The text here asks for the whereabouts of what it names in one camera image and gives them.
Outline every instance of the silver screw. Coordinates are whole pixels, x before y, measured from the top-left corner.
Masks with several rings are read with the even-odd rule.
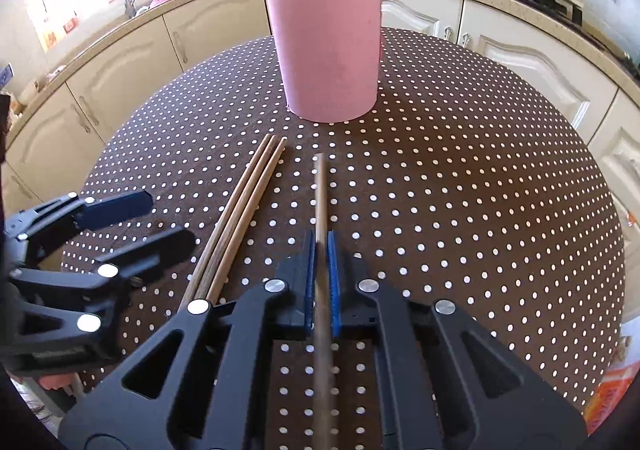
[[[279,278],[272,278],[271,280],[267,280],[264,283],[264,289],[266,289],[269,293],[279,293],[283,289],[285,289],[286,284],[280,280]]]
[[[113,278],[117,274],[118,268],[113,264],[103,264],[98,268],[98,275],[103,276],[104,278]]]
[[[380,284],[372,278],[365,278],[359,281],[358,288],[365,293],[374,293],[380,288]]]
[[[78,329],[85,333],[95,333],[102,325],[102,320],[99,316],[83,314],[78,317]]]
[[[456,310],[456,305],[451,300],[438,300],[436,311],[441,315],[451,315]]]
[[[209,309],[209,302],[198,298],[196,300],[191,300],[189,305],[187,306],[187,311],[192,315],[201,315]]]

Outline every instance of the wooden chopstick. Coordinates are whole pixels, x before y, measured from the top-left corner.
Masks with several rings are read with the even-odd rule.
[[[231,238],[229,239],[229,243],[226,247],[225,253],[222,256],[222,260],[220,261],[220,265],[216,270],[215,276],[211,282],[211,286],[209,288],[209,292],[207,293],[206,299],[215,304],[218,302],[218,298],[220,296],[220,292],[222,291],[222,287],[225,285],[226,277],[231,269],[231,265],[238,254],[238,249],[240,248],[240,243],[242,242],[242,238],[249,227],[249,222],[251,222],[251,218],[254,216],[254,212],[260,203],[260,199],[264,194],[265,189],[271,179],[271,175],[273,175],[273,171],[278,164],[278,160],[282,152],[284,151],[285,144],[287,143],[287,138],[282,138],[280,143],[276,147],[269,163],[264,168],[260,175],[260,179],[258,180],[257,185],[254,188],[254,192],[251,194],[251,198],[248,203],[242,210],[242,215],[238,222],[238,226],[235,228]]]
[[[255,170],[256,165],[258,164],[258,161],[260,160],[260,156],[264,152],[265,147],[267,147],[270,137],[271,137],[271,134],[267,134],[265,135],[264,138],[262,138],[262,141],[260,142],[260,145],[258,145],[258,148],[255,150],[254,155],[251,158],[251,161],[244,169],[244,172],[242,173],[242,176],[238,180],[238,183],[236,184],[236,187],[234,188],[233,192],[231,192],[231,196],[226,202],[225,209],[222,210],[222,213],[220,214],[220,218],[218,219],[218,222],[216,223],[216,226],[213,229],[213,233],[210,235],[209,240],[207,241],[207,244],[205,245],[204,250],[200,255],[200,258],[198,259],[198,263],[196,264],[195,270],[193,270],[193,274],[191,275],[191,280],[189,281],[189,285],[187,286],[187,289],[185,290],[184,295],[182,296],[182,300],[180,301],[180,306],[178,307],[178,311],[187,307],[189,302],[191,302],[191,300],[195,298],[196,290],[198,289],[198,286],[202,279],[202,275],[205,273],[205,268],[209,263],[209,259],[211,258],[211,255],[215,250],[215,247],[218,244],[218,241],[220,240],[220,236],[222,235],[222,232],[225,229],[225,226],[229,220],[229,217],[231,217],[234,211],[234,208],[236,207],[236,203],[238,202],[238,199],[240,198],[242,191],[246,187],[247,182],[249,181],[249,178],[251,177],[252,173]]]
[[[316,282],[314,301],[314,422],[313,448],[330,450],[332,428],[333,353],[330,321],[329,274],[326,263],[326,159],[316,157]]]
[[[198,290],[195,293],[196,298],[204,298],[209,292],[209,287],[214,279],[216,271],[222,261],[223,255],[225,254],[226,247],[231,240],[234,231],[238,227],[238,222],[240,221],[240,217],[244,212],[244,209],[253,194],[256,185],[258,184],[258,180],[264,171],[264,168],[267,166],[269,159],[271,157],[271,153],[273,152],[274,147],[278,143],[278,138],[276,136],[271,136],[264,150],[260,153],[260,157],[258,161],[255,163],[254,170],[252,171],[248,182],[242,189],[242,193],[238,198],[238,202],[234,207],[231,215],[226,222],[224,229],[220,235],[220,239],[216,243],[216,247],[211,254],[210,259],[207,261],[207,266],[203,272],[202,279],[198,284]]]

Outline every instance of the pink cup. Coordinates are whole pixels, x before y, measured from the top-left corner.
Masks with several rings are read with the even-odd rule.
[[[267,0],[289,110],[346,122],[376,103],[382,0]]]

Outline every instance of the black mount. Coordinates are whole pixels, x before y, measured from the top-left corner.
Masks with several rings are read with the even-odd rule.
[[[271,345],[308,335],[313,246],[309,233],[237,302],[191,302],[68,413],[60,441],[263,449]],[[334,333],[376,348],[385,449],[574,450],[586,439],[580,413],[462,309],[409,302],[333,234],[328,247]]]

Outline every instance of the brown tablecloth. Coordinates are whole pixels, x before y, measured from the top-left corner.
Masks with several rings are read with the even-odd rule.
[[[314,216],[312,157],[325,152],[330,226],[346,249],[411,300],[466,307],[581,410],[609,364],[623,303],[623,240],[600,170],[567,120],[505,67],[423,34],[384,37],[376,105],[348,123],[287,111],[271,37],[168,84],[116,133],[82,190],[143,188],[156,208],[78,237],[64,270],[89,271],[94,256],[177,225],[196,233],[191,261],[134,295],[121,340],[131,353],[177,310],[255,146],[281,134],[287,149],[221,302],[299,250]],[[274,348],[268,448],[311,445],[311,350]],[[339,342],[335,364],[338,446],[378,448],[370,344]],[[86,386],[107,372],[87,372]]]

